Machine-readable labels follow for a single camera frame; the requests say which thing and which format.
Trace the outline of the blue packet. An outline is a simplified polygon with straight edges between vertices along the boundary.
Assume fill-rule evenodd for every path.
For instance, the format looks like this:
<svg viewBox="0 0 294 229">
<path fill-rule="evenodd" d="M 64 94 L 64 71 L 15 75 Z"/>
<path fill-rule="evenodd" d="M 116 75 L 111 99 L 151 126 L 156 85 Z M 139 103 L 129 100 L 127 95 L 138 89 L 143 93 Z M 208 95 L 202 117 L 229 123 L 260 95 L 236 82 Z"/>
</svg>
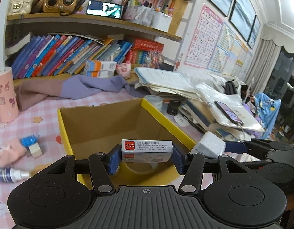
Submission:
<svg viewBox="0 0 294 229">
<path fill-rule="evenodd" d="M 29 148 L 31 145 L 34 145 L 35 143 L 38 142 L 39 139 L 39 135 L 35 135 L 32 134 L 30 136 L 24 137 L 20 139 L 20 142 L 22 144 L 22 146 L 24 146 L 25 148 Z"/>
</svg>

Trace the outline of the smartphone on shelf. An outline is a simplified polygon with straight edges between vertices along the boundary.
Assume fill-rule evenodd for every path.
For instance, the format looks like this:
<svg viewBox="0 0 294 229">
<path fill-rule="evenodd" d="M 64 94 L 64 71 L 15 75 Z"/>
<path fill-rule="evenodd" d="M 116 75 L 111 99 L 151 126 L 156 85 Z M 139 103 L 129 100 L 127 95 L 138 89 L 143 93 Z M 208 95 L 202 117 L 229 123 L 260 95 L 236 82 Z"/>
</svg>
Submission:
<svg viewBox="0 0 294 229">
<path fill-rule="evenodd" d="M 102 1 L 89 1 L 86 10 L 87 15 L 95 15 L 119 20 L 122 17 L 122 13 L 122 5 Z"/>
</svg>

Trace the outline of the yellow cardboard box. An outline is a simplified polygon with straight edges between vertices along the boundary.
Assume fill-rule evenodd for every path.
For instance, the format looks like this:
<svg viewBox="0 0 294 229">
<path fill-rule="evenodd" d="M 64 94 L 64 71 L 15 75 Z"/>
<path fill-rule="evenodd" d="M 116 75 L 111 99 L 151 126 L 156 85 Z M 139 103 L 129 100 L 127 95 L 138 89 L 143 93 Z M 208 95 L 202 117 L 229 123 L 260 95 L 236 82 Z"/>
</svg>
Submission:
<svg viewBox="0 0 294 229">
<path fill-rule="evenodd" d="M 79 106 L 58 110 L 60 136 L 66 154 L 77 160 L 97 152 L 108 153 L 123 139 L 171 140 L 189 152 L 196 141 L 145 99 L 104 106 Z M 110 177 L 120 185 L 169 185 L 179 178 L 171 162 L 150 164 L 122 162 Z"/>
</svg>

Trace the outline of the orange white medicine box lower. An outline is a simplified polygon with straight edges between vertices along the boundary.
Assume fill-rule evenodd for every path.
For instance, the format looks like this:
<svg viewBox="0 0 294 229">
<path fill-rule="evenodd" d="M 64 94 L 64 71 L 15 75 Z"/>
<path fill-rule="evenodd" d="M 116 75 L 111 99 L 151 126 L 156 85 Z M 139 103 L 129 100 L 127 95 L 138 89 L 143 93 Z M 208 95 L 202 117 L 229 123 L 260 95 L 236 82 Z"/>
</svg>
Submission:
<svg viewBox="0 0 294 229">
<path fill-rule="evenodd" d="M 88 77 L 109 78 L 114 76 L 115 70 L 88 71 L 84 68 L 83 75 Z"/>
</svg>

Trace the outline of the pink pig plush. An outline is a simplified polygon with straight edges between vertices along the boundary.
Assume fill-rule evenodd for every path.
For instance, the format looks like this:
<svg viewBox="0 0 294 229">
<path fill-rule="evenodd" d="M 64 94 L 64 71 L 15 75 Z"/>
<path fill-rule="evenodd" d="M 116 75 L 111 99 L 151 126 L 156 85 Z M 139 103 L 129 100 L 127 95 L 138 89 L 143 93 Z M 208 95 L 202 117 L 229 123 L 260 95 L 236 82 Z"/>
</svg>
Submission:
<svg viewBox="0 0 294 229">
<path fill-rule="evenodd" d="M 131 78 L 131 62 L 126 61 L 125 63 L 117 64 L 116 73 L 119 76 L 122 76 L 124 79 L 130 79 Z"/>
</svg>

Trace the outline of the smartphone on papers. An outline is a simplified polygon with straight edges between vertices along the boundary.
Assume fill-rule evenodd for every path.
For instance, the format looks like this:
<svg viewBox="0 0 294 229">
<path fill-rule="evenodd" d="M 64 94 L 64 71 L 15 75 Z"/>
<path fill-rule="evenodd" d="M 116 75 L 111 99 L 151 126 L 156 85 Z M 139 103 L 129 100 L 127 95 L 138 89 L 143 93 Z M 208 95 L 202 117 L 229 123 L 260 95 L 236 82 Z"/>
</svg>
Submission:
<svg viewBox="0 0 294 229">
<path fill-rule="evenodd" d="M 241 126 L 244 124 L 242 120 L 234 113 L 234 111 L 232 111 L 231 108 L 225 103 L 215 101 L 215 105 L 218 109 L 220 109 L 220 111 L 222 111 L 222 113 L 228 118 L 230 122 Z"/>
</svg>

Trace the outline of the cream quilted handbag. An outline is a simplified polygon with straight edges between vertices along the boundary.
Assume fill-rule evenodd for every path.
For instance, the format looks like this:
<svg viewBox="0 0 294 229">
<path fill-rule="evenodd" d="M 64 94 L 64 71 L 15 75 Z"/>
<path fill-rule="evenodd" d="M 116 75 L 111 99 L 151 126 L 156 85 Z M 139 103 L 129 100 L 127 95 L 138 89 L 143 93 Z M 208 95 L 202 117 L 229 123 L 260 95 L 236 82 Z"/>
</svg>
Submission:
<svg viewBox="0 0 294 229">
<path fill-rule="evenodd" d="M 8 15 L 22 15 L 31 12 L 33 0 L 10 0 Z"/>
</svg>

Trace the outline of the gold retro radio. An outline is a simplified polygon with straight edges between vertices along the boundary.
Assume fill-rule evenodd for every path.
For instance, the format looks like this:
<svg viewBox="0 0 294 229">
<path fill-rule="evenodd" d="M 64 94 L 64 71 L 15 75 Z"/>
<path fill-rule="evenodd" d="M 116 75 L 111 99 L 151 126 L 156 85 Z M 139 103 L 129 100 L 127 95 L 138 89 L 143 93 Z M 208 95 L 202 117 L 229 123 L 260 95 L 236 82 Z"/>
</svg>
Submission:
<svg viewBox="0 0 294 229">
<path fill-rule="evenodd" d="M 45 13 L 72 14 L 77 0 L 44 0 L 42 11 Z"/>
</svg>

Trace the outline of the blue white spray bottle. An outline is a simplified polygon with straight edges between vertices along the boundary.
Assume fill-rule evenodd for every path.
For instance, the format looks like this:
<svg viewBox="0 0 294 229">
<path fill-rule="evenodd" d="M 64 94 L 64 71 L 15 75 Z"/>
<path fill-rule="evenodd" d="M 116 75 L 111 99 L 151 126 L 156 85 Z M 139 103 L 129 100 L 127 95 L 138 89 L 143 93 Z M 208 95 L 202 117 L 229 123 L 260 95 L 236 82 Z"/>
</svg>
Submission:
<svg viewBox="0 0 294 229">
<path fill-rule="evenodd" d="M 0 183 L 15 183 L 26 180 L 31 176 L 29 171 L 14 168 L 0 168 Z"/>
</svg>

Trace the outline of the red dictionary book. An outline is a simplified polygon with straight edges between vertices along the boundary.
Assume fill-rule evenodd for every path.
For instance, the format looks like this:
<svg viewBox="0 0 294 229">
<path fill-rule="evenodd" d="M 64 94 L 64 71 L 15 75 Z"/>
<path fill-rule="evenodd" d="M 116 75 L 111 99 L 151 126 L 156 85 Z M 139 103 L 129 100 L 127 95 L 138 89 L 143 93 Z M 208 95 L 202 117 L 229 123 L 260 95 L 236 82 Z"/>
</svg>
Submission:
<svg viewBox="0 0 294 229">
<path fill-rule="evenodd" d="M 128 38 L 128 40 L 132 43 L 132 48 L 135 50 L 142 50 L 142 51 L 151 51 L 156 50 L 158 52 L 162 52 L 164 48 L 164 44 L 145 39 L 145 38 Z"/>
</svg>

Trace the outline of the red white staples box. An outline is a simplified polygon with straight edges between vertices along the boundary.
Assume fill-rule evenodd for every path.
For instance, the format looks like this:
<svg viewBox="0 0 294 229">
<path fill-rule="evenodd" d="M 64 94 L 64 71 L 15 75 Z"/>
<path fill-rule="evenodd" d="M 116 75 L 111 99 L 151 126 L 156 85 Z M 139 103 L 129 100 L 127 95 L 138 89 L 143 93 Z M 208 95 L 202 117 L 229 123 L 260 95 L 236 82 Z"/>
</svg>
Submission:
<svg viewBox="0 0 294 229">
<path fill-rule="evenodd" d="M 121 147 L 124 162 L 163 163 L 173 154 L 172 141 L 123 139 Z"/>
</svg>

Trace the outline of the pink cylindrical lamp base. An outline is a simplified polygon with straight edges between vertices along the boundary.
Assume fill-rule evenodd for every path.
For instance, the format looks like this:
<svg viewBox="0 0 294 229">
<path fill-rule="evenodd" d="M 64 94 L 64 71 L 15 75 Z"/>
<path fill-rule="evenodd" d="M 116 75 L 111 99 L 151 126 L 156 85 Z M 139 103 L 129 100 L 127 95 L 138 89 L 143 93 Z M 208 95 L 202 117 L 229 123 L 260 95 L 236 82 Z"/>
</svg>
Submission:
<svg viewBox="0 0 294 229">
<path fill-rule="evenodd" d="M 0 121 L 9 123 L 19 115 L 11 67 L 0 69 Z"/>
</svg>

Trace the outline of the white power adapter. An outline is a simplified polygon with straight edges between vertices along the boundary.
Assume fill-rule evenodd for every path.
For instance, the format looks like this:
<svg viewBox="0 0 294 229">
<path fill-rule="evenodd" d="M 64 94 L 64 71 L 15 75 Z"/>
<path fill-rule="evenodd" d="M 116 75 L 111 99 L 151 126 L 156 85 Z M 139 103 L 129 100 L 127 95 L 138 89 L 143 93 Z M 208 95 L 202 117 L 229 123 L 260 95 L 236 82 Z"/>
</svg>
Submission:
<svg viewBox="0 0 294 229">
<path fill-rule="evenodd" d="M 191 154 L 201 154 L 207 158 L 217 159 L 225 151 L 226 143 L 212 132 L 206 132 L 191 150 Z"/>
</svg>

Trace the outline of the alphabet wall poster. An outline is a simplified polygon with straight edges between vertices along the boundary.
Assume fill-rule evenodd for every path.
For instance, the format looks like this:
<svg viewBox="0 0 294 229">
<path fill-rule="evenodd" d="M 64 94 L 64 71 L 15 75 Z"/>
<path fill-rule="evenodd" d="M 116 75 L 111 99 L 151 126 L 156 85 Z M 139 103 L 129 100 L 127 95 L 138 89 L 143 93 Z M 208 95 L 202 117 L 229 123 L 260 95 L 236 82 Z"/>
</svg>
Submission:
<svg viewBox="0 0 294 229">
<path fill-rule="evenodd" d="M 185 65 L 197 68 L 208 67 L 222 27 L 223 19 L 204 4 L 189 45 Z"/>
</svg>

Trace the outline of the small white tape roll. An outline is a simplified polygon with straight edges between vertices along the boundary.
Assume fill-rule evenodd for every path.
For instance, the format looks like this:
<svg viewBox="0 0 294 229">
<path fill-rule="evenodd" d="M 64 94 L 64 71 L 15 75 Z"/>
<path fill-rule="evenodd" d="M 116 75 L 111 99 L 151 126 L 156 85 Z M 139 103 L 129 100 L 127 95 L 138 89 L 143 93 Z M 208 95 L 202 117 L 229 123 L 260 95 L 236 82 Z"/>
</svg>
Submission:
<svg viewBox="0 0 294 229">
<path fill-rule="evenodd" d="M 39 144 L 36 142 L 28 147 L 31 156 L 36 159 L 42 155 L 42 150 Z"/>
</svg>

